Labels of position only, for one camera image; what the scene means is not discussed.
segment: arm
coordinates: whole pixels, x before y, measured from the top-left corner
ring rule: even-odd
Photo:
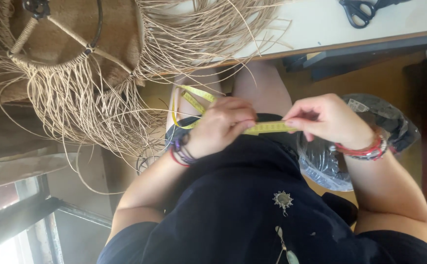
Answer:
[[[226,97],[212,103],[185,145],[195,158],[217,153],[245,129],[255,125],[256,113],[243,99]],[[117,206],[108,242],[124,228],[163,220],[162,205],[186,171],[170,153],[164,153],[130,184]]]
[[[316,135],[363,149],[373,140],[370,127],[335,94],[298,100],[284,120],[302,130],[308,141]],[[427,202],[393,154],[376,161],[345,160],[359,205],[355,232],[393,230],[427,242]]]

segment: purple bracelet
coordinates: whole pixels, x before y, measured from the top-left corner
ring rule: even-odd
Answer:
[[[170,142],[170,145],[173,145],[173,152],[178,154],[181,161],[184,164],[187,165],[192,165],[193,163],[195,163],[197,161],[197,159],[195,159],[191,153],[189,153],[187,151],[187,149],[184,147],[185,142],[181,139],[175,139],[173,141]]]

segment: hand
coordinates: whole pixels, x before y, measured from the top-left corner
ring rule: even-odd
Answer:
[[[308,141],[316,135],[350,149],[363,149],[374,138],[369,125],[332,93],[296,101],[283,120],[303,131]]]
[[[186,149],[193,158],[217,153],[230,145],[246,129],[256,125],[256,111],[240,98],[222,97],[209,108],[190,132]]]

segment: sun-shaped brooch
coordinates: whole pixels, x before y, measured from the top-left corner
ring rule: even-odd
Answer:
[[[293,199],[290,198],[290,194],[286,194],[285,191],[274,194],[274,204],[278,204],[283,210],[283,216],[287,216],[288,214],[285,212],[285,209],[290,207]]]

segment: scissors handle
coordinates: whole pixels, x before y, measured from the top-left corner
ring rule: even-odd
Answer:
[[[344,7],[344,10],[346,11],[347,19],[349,19],[349,22],[351,25],[357,29],[361,29],[366,27],[370,20],[375,16],[375,6],[367,1],[361,1],[361,0],[340,0],[339,3]],[[361,5],[366,5],[370,9],[370,15],[365,13],[360,7]],[[357,16],[360,18],[364,24],[363,25],[357,25],[353,19],[354,16]]]

